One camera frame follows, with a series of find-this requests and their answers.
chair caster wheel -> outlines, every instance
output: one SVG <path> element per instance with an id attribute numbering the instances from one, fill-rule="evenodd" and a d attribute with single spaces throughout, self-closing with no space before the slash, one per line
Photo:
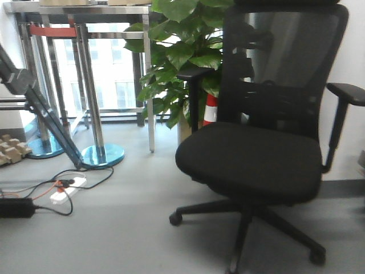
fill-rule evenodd
<path id="1" fill-rule="evenodd" d="M 326 262 L 326 251 L 311 251 L 309 260 L 315 265 L 324 265 Z"/>
<path id="2" fill-rule="evenodd" d="M 169 220 L 172 225 L 177 227 L 183 221 L 183 217 L 181 216 L 181 214 L 174 212 L 173 214 L 170 215 Z"/>

red barrier belt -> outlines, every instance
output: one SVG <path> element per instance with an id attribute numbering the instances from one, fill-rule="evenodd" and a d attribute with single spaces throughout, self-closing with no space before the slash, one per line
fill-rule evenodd
<path id="1" fill-rule="evenodd" d="M 30 33 L 37 36 L 46 37 L 76 37 L 74 27 L 37 27 L 30 25 Z"/>

black cable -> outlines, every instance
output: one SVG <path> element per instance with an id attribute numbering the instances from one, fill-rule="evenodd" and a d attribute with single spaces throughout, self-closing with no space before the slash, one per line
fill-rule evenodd
<path id="1" fill-rule="evenodd" d="M 61 175 L 62 173 L 68 172 L 68 171 L 76 171 L 76 172 L 78 172 L 78 171 L 81 171 L 81 170 L 76 170 L 76 169 L 63 170 L 63 171 L 61 171 L 61 172 L 58 172 L 55 176 L 53 176 L 51 180 L 56 181 L 56 178 L 57 178 L 59 175 Z"/>
<path id="2" fill-rule="evenodd" d="M 108 176 L 106 176 L 103 180 L 97 182 L 96 184 L 90 186 L 90 187 L 75 187 L 75 188 L 80 188 L 82 190 L 90 190 L 98 185 L 100 185 L 101 183 L 105 182 L 106 180 L 108 180 L 113 174 L 114 174 L 114 168 L 113 167 L 107 167 L 110 169 L 110 174 Z"/>
<path id="3" fill-rule="evenodd" d="M 62 216 L 70 216 L 72 214 L 72 212 L 74 211 L 74 204 L 72 203 L 71 197 L 67 194 L 67 192 L 65 191 L 64 193 L 66 194 L 66 196 L 68 197 L 68 200 L 70 201 L 71 208 L 70 208 L 70 211 L 69 212 L 64 213 L 64 212 L 57 211 L 57 210 L 55 210 L 53 208 L 50 208 L 50 207 L 42 207 L 40 205 L 34 205 L 34 208 L 35 209 L 49 210 L 49 211 L 52 211 L 52 212 L 57 213 L 58 215 L 62 215 Z"/>
<path id="4" fill-rule="evenodd" d="M 29 198 L 29 196 L 30 195 L 32 195 L 33 194 L 33 192 L 38 188 L 38 187 L 40 187 L 40 186 L 42 186 L 42 185 L 44 185 L 44 184 L 49 184 L 49 183 L 53 183 L 55 180 L 48 180 L 48 181 L 43 181 L 43 182 L 41 182 L 41 183 L 39 183 L 39 184 L 36 184 L 35 186 L 33 186 L 33 189 L 31 190 L 31 192 L 29 192 L 28 193 L 28 195 L 27 196 L 25 196 L 25 197 L 23 197 L 23 198 Z"/>

white wall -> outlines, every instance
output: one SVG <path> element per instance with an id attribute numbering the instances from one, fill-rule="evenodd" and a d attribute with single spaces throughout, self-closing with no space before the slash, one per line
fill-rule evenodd
<path id="1" fill-rule="evenodd" d="M 2 3 L 7 0 L 0 0 L 0 43 L 17 67 L 24 67 L 22 50 L 17 28 L 12 15 L 5 13 Z M 12 95 L 3 84 L 0 84 L 0 98 L 8 98 Z M 0 111 L 0 128 L 22 128 L 20 111 Z"/>
<path id="2" fill-rule="evenodd" d="M 365 88 L 365 1 L 342 0 L 340 3 L 348 8 L 350 18 L 328 81 Z M 336 104 L 336 96 L 326 91 L 320 120 L 323 152 L 326 152 Z M 332 170 L 324 175 L 324 180 L 363 178 L 357 164 L 361 150 L 365 150 L 365 108 L 350 106 Z"/>

chair armrest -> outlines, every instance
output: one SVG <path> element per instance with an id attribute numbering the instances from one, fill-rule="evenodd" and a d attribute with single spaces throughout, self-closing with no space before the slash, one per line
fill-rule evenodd
<path id="1" fill-rule="evenodd" d="M 179 71 L 177 73 L 177 77 L 180 80 L 190 82 L 193 80 L 199 80 L 204 76 L 207 76 L 208 74 L 212 73 L 213 71 L 214 69 L 210 67 L 194 67 L 190 68 L 189 70 Z"/>
<path id="2" fill-rule="evenodd" d="M 351 84 L 329 83 L 328 90 L 338 96 L 339 99 L 345 100 L 354 106 L 365 106 L 365 90 Z"/>
<path id="3" fill-rule="evenodd" d="M 330 149 L 327 154 L 326 164 L 323 166 L 323 172 L 328 172 L 332 166 L 348 104 L 365 106 L 365 90 L 360 87 L 351 84 L 329 83 L 327 84 L 327 88 L 338 97 L 338 105 L 329 143 Z"/>
<path id="4" fill-rule="evenodd" d="M 189 86 L 189 108 L 190 108 L 190 121 L 192 125 L 192 133 L 198 130 L 199 120 L 199 80 L 204 76 L 212 73 L 213 68 L 207 67 L 194 67 L 189 70 L 180 71 L 177 77 L 180 80 L 188 82 Z"/>

